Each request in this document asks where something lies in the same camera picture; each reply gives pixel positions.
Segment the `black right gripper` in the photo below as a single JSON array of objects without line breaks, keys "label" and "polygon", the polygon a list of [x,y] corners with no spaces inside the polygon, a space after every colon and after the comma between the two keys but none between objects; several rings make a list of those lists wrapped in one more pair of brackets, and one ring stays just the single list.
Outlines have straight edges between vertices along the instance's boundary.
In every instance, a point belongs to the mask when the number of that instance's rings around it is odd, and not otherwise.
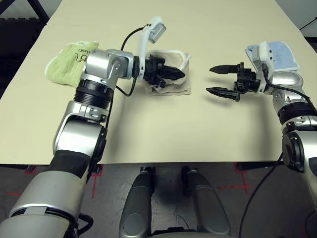
[{"label": "black right gripper", "polygon": [[217,74],[237,74],[236,81],[234,82],[234,90],[221,87],[206,88],[213,95],[239,102],[241,94],[257,92],[256,73],[250,68],[244,68],[244,62],[240,62],[237,65],[217,65],[210,68],[209,71]]}]

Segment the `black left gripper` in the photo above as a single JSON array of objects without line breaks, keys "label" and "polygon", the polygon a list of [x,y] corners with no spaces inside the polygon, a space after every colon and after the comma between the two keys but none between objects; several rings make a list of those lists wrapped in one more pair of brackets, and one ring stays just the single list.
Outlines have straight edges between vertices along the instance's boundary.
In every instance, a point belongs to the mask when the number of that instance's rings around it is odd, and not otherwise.
[{"label": "black left gripper", "polygon": [[161,57],[149,57],[146,60],[144,80],[149,85],[164,88],[166,82],[163,79],[178,80],[186,76],[182,70],[176,67],[164,66],[164,63],[165,59]]}]

